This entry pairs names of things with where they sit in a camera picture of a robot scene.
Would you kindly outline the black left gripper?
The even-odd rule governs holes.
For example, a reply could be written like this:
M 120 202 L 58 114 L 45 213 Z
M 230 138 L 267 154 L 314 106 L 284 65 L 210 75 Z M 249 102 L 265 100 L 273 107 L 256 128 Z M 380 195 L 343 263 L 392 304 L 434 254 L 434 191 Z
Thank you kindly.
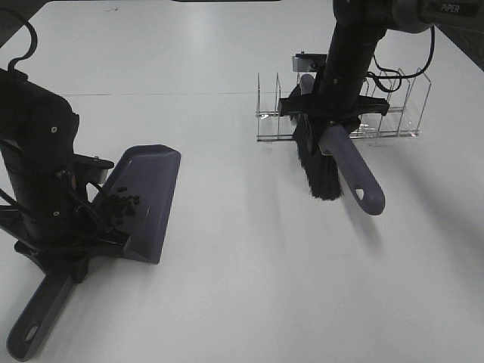
M 14 194 L 2 192 L 1 228 L 17 239 L 16 250 L 32 259 L 73 256 L 70 276 L 81 284 L 90 256 L 124 256 L 131 243 L 101 206 L 88 200 L 86 186 L 75 177 L 73 159 L 43 175 L 18 150 L 2 151 Z

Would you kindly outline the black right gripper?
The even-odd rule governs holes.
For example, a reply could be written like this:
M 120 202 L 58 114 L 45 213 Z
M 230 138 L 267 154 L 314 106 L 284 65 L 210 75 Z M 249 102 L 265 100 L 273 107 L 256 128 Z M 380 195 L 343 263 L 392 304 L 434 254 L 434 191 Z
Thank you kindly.
M 293 71 L 301 74 L 299 85 L 279 100 L 279 115 L 305 114 L 337 123 L 366 113 L 385 116 L 388 101 L 360 94 L 368 68 L 368 64 L 294 64 Z M 323 156 L 341 156 L 345 141 L 341 125 L 329 126 L 319 138 L 319 150 Z

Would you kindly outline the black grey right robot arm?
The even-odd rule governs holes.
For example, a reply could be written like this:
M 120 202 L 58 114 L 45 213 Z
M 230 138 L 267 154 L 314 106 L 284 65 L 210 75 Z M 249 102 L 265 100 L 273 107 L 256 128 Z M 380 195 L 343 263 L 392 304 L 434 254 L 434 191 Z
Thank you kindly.
M 361 115 L 388 112 L 387 101 L 361 95 L 367 78 L 383 92 L 390 91 L 383 81 L 405 79 L 398 72 L 369 70 L 377 43 L 387 30 L 422 33 L 443 25 L 483 31 L 481 1 L 335 1 L 333 10 L 336 26 L 328 53 L 293 56 L 296 72 L 315 73 L 313 86 L 297 86 L 278 106 L 280 115 L 296 118 L 293 140 L 304 157 L 316 152 L 319 138 L 330 127 L 352 132 Z

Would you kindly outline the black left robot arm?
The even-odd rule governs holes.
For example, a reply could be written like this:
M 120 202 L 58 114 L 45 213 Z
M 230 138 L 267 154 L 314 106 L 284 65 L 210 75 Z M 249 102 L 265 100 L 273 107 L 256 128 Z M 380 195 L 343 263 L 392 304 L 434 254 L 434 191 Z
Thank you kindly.
M 114 164 L 75 154 L 78 128 L 66 99 L 22 72 L 1 71 L 1 156 L 14 191 L 1 193 L 1 229 L 43 272 L 63 262 L 76 283 L 93 256 L 119 257 L 129 242 L 88 199 L 87 185 L 99 188 Z

